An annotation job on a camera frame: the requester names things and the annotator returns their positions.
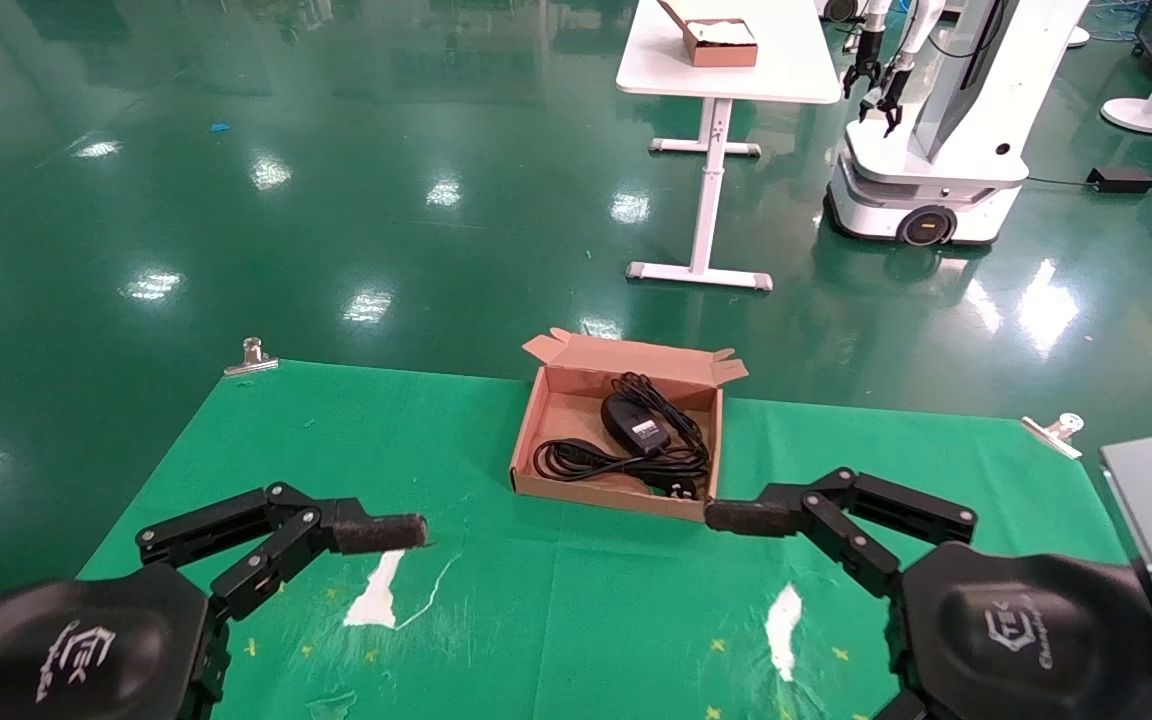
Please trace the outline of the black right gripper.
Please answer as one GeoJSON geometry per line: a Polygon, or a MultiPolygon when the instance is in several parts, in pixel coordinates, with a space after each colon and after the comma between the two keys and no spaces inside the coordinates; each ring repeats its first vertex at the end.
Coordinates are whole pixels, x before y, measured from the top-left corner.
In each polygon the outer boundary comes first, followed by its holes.
{"type": "Polygon", "coordinates": [[[737,536],[803,537],[890,598],[899,692],[881,719],[1152,719],[1152,598],[1129,566],[973,551],[968,507],[850,468],[770,483],[755,500],[718,498],[704,520],[737,536]],[[901,574],[855,520],[941,546],[901,574]]]}

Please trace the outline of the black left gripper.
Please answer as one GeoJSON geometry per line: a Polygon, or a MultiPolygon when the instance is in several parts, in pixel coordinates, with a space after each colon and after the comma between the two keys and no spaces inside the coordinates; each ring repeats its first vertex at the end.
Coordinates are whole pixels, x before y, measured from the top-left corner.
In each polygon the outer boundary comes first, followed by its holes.
{"type": "Polygon", "coordinates": [[[141,568],[0,592],[0,719],[207,719],[223,696],[229,632],[323,553],[429,543],[420,514],[275,483],[141,530],[141,568]],[[177,570],[247,541],[209,597],[177,570]]]}

